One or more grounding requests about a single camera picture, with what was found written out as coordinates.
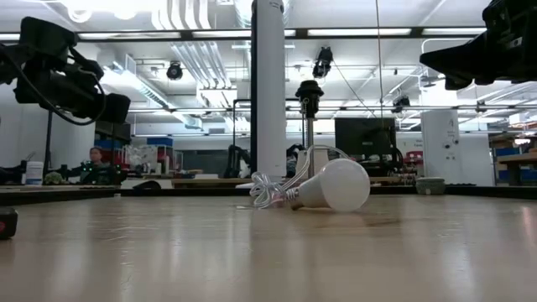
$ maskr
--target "white column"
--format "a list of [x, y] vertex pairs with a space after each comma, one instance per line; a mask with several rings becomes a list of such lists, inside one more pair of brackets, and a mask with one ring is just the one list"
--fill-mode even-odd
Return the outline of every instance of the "white column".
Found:
[[284, 6], [282, 0], [257, 0], [256, 5], [258, 171], [285, 176]]

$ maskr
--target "white cable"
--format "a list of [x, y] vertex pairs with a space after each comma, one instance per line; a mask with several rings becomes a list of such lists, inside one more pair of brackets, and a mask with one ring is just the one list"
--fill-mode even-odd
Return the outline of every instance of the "white cable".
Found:
[[295, 177], [288, 180], [285, 184], [281, 185], [279, 183], [273, 182], [268, 175], [256, 172], [252, 174], [252, 181], [254, 183], [253, 188], [250, 190], [250, 196], [255, 197], [253, 201], [253, 206], [258, 209], [266, 209], [276, 202], [288, 201], [289, 198], [292, 198], [295, 194], [292, 190], [289, 190], [296, 182], [308, 172], [310, 167], [310, 155], [314, 149], [327, 149], [336, 151], [345, 159], [351, 159], [345, 152], [341, 151], [338, 148], [326, 146], [326, 145], [313, 145], [310, 146], [305, 155], [304, 166], [297, 171]]

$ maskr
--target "table surface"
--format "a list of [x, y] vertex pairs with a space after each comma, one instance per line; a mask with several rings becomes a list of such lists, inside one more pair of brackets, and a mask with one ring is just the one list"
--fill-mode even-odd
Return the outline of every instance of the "table surface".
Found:
[[361, 212], [248, 198], [19, 206], [0, 301], [535, 301], [537, 204], [370, 197]]
[[[400, 177], [370, 177], [372, 182], [398, 182]], [[248, 184], [252, 179], [173, 179], [172, 184]]]
[[0, 185], [0, 193], [117, 189], [116, 185]]

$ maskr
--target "light bulb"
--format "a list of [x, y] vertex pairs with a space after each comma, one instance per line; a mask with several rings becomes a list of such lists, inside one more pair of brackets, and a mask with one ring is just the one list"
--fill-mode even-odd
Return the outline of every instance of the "light bulb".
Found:
[[298, 189], [289, 200], [293, 209], [303, 206], [330, 207], [335, 211], [356, 211], [369, 197], [371, 185], [368, 172], [350, 159], [335, 159]]

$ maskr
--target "ceiling light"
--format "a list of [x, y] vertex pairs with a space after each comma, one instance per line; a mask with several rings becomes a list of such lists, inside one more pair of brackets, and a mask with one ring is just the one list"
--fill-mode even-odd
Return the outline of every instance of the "ceiling light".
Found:
[[[294, 44], [289, 44], [284, 46], [286, 49], [294, 49]], [[232, 49], [251, 49], [252, 45], [249, 44], [234, 44], [232, 45]]]
[[126, 40], [126, 39], [143, 39], [151, 41], [152, 39], [180, 39], [181, 34], [178, 32], [143, 32], [143, 31], [119, 31], [106, 33], [80, 33], [78, 36], [84, 42], [101, 41], [101, 40]]
[[250, 30], [204, 30], [192, 33], [194, 38], [245, 38], [251, 35]]
[[516, 139], [514, 140], [514, 143], [516, 143], [517, 145], [523, 145], [523, 144], [531, 143], [531, 139], [527, 139], [527, 138], [516, 138]]
[[482, 34], [487, 28], [465, 28], [465, 29], [424, 29], [423, 35], [450, 35], [450, 34]]
[[0, 41], [3, 42], [18, 42], [20, 34], [0, 34]]
[[309, 29], [308, 35], [315, 36], [376, 36], [408, 35], [412, 29]]
[[157, 112], [153, 112], [154, 115], [156, 116], [170, 116], [171, 115], [171, 112], [167, 112], [167, 111], [157, 111]]
[[164, 109], [129, 109], [128, 113], [153, 113], [156, 112], [167, 112]]

